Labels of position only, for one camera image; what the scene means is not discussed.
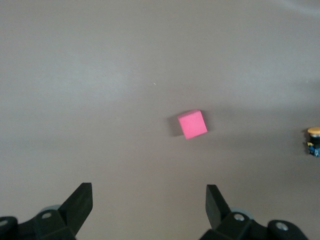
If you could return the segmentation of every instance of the gray floor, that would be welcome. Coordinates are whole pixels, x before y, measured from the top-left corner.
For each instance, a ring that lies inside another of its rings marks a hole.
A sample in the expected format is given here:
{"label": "gray floor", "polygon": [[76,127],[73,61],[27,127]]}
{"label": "gray floor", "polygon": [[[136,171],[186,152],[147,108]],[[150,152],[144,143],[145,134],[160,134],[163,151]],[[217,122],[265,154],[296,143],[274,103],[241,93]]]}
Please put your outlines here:
{"label": "gray floor", "polygon": [[79,240],[196,240],[217,184],[319,239],[319,26],[317,0],[0,0],[0,216],[92,182]]}

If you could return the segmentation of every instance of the pink cube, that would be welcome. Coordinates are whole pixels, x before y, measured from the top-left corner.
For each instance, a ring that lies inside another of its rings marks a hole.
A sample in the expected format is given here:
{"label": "pink cube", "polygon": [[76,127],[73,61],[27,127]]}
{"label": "pink cube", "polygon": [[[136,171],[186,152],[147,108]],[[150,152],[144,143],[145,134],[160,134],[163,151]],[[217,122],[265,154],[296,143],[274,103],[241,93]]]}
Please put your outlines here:
{"label": "pink cube", "polygon": [[198,109],[179,115],[178,120],[185,139],[191,139],[208,132],[201,111]]}

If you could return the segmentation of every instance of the pink block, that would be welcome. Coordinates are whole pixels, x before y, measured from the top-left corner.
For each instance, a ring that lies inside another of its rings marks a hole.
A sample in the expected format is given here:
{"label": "pink block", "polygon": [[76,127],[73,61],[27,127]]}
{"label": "pink block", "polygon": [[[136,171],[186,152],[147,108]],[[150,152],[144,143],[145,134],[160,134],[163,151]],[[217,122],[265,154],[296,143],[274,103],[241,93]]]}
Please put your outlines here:
{"label": "pink block", "polygon": [[178,120],[185,139],[191,139],[208,132],[201,111],[198,109],[179,115]]}

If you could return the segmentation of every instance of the screw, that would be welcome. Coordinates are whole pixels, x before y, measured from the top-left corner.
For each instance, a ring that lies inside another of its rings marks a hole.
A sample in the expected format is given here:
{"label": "screw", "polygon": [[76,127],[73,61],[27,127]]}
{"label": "screw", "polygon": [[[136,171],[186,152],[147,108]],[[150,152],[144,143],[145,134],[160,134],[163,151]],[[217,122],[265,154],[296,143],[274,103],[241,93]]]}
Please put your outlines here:
{"label": "screw", "polygon": [[8,220],[0,221],[0,227],[7,225],[7,224],[8,224]]}
{"label": "screw", "polygon": [[235,218],[235,220],[241,221],[241,222],[245,220],[245,217],[242,216],[242,215],[239,214],[239,213],[235,214],[235,215],[234,215],[234,218]]}
{"label": "screw", "polygon": [[42,219],[48,219],[52,216],[52,214],[50,212],[47,212],[45,214],[42,215]]}
{"label": "screw", "polygon": [[285,225],[283,222],[277,222],[276,224],[276,227],[282,231],[288,231],[289,228],[287,225]]}

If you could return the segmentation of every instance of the small figurine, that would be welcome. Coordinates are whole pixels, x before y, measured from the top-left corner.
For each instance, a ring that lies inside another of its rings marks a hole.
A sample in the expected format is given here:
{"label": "small figurine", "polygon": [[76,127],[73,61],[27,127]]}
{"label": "small figurine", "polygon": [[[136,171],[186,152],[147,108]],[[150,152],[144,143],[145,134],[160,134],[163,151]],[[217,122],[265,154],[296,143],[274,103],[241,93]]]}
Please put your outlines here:
{"label": "small figurine", "polygon": [[308,145],[309,154],[320,157],[320,127],[310,127],[307,132],[310,134],[310,140],[306,143]]}

